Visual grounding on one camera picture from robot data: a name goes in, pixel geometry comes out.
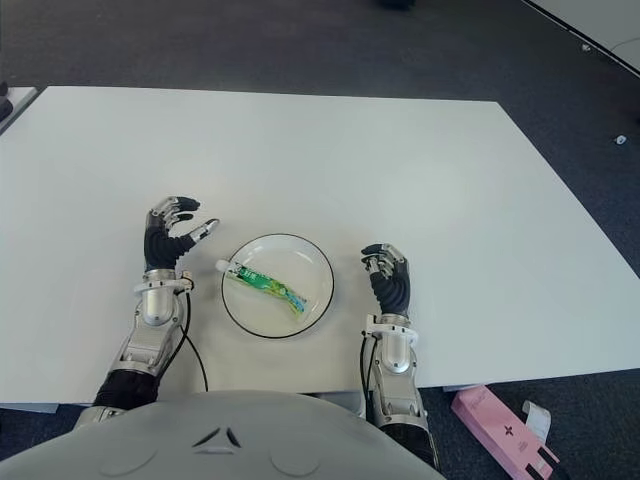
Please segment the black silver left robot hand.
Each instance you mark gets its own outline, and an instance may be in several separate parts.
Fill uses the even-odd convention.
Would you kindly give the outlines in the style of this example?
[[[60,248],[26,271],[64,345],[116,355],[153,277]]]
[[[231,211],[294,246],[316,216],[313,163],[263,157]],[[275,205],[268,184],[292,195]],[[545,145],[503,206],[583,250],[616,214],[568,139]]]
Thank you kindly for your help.
[[[213,218],[186,234],[173,236],[172,228],[177,223],[192,220],[199,207],[200,203],[196,199],[169,196],[149,210],[143,242],[146,272],[174,270],[178,260],[219,225],[220,220]]]

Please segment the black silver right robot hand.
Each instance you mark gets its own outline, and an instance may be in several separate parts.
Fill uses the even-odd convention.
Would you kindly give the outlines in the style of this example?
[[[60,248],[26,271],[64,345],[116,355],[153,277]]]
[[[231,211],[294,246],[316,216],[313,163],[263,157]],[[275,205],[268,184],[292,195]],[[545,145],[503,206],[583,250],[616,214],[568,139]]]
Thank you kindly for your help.
[[[368,245],[361,254],[381,313],[407,317],[411,283],[406,257],[389,243]]]

